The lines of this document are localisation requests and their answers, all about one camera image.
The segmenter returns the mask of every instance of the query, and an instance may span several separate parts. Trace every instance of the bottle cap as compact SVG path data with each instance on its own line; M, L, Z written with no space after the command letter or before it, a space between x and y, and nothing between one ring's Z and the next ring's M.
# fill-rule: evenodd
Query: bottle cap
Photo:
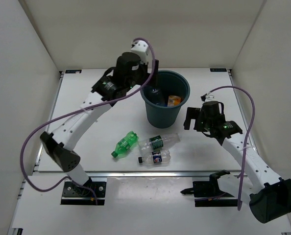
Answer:
M118 154L116 152L111 153L111 155L115 158L118 156Z

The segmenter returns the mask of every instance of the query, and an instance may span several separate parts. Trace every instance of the gray wall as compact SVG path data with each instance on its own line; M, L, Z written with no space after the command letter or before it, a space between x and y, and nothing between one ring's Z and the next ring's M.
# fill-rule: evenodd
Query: gray wall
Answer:
M63 70L109 68L136 37L153 43L162 68L232 68L263 0L20 2Z
M0 0L0 235L7 234L23 177L26 136L47 119L59 73L17 0ZM31 172L37 138L28 146Z
M253 134L260 154L291 178L291 0L266 2L233 77L255 100ZM249 102L244 103L250 117Z

